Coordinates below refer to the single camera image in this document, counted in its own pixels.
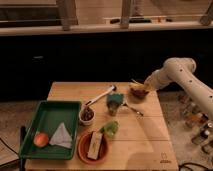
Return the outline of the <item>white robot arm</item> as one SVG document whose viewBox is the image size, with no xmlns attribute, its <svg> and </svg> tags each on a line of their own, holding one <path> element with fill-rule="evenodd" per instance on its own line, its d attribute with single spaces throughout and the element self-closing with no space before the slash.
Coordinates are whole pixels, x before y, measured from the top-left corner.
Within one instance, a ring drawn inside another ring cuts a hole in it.
<svg viewBox="0 0 213 171">
<path fill-rule="evenodd" d="M 195 70 L 196 62 L 192 58 L 168 58 L 161 69 L 146 78 L 144 84 L 159 90 L 175 82 L 204 113 L 213 115 L 213 89 L 193 75 Z"/>
</svg>

